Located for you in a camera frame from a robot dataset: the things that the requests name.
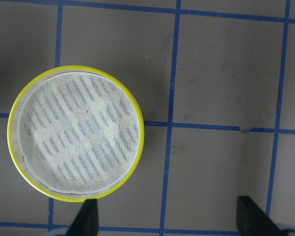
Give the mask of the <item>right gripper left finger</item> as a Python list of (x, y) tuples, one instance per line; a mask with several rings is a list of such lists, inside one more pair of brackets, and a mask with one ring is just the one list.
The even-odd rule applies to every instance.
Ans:
[(97, 199), (85, 200), (74, 221), (66, 231), (66, 236), (97, 236), (99, 216)]

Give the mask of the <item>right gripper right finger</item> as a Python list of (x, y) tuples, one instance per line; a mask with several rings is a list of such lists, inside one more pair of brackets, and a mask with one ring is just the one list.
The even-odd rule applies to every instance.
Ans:
[(236, 227), (241, 236), (284, 235), (249, 196), (236, 199)]

